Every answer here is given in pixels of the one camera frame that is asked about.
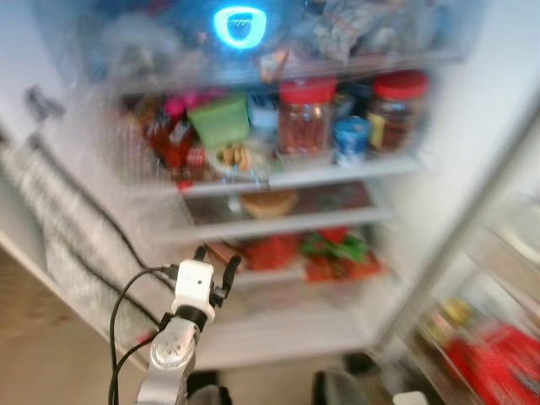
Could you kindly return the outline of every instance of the jar of red spice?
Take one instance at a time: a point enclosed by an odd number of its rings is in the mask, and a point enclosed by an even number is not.
[[[380,154],[402,149],[424,114],[429,78],[416,70],[388,73],[375,80],[367,118],[370,146]]]
[[[335,78],[315,78],[279,85],[280,153],[309,156],[330,148],[335,93]]]

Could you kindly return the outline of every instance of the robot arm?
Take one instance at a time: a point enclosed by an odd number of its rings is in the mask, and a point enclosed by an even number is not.
[[[221,307],[229,295],[238,256],[233,257],[224,272],[223,285],[213,285],[213,267],[202,262],[204,250],[197,249],[194,260],[178,267],[172,318],[152,342],[150,366],[138,393],[137,405],[187,404],[187,377],[195,366],[195,349],[207,323],[215,317],[215,306]]]

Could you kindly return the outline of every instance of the open refrigerator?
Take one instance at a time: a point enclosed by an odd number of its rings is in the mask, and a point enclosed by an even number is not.
[[[414,29],[413,40],[403,34],[409,35],[407,30],[390,25],[396,32],[383,27],[373,37],[357,33],[365,40],[343,53],[325,42],[321,26],[332,28],[324,9],[344,4],[361,9],[358,19],[373,18],[377,7],[405,10],[396,14],[413,21],[407,25]],[[220,10],[232,13],[224,23]],[[236,16],[233,27],[219,28],[230,25],[231,15]],[[261,36],[256,31],[262,20]],[[359,349],[385,353],[395,336],[407,341],[406,326],[419,316],[418,301],[429,301],[435,276],[448,264],[435,259],[447,253],[460,221],[487,191],[488,179],[502,169],[536,114],[539,20],[540,5],[532,0],[261,0],[240,5],[8,0],[0,6],[2,135],[15,148],[39,139],[114,219],[148,266],[179,262],[201,241],[373,225],[375,254],[385,268],[374,277],[307,283],[296,266],[239,273],[227,305],[202,337],[198,369]],[[148,31],[134,33],[138,24]],[[165,29],[155,32],[156,25]],[[173,31],[183,32],[182,43],[171,37]],[[348,40],[348,33],[338,32],[333,41]],[[130,35],[150,49],[159,42],[162,53],[133,46],[119,57],[115,46]],[[174,59],[175,52],[182,57]],[[344,83],[407,69],[429,73],[429,119],[401,153],[352,166],[270,171],[241,181],[226,176],[179,188],[140,147],[136,126],[119,107],[120,98],[140,94],[223,87],[266,94],[284,81],[333,76]],[[529,159],[537,159],[536,132],[536,154]],[[234,213],[238,194],[246,192],[295,188],[306,196],[300,200],[309,202],[314,195],[334,193],[332,187],[358,184],[367,197],[353,206],[307,203],[306,210],[266,221]],[[65,299],[47,277],[39,227],[17,193],[5,183],[2,187],[0,241]],[[223,207],[234,214],[220,216]],[[454,279],[454,270],[445,274]]]

